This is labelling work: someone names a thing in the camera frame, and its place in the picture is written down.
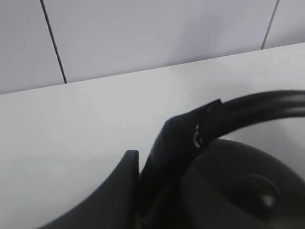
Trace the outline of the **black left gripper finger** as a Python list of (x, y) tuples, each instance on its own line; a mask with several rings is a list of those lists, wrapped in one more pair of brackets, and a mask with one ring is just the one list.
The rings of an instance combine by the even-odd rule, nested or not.
[(139, 152), (128, 150), (107, 179), (82, 203), (43, 229), (133, 229)]

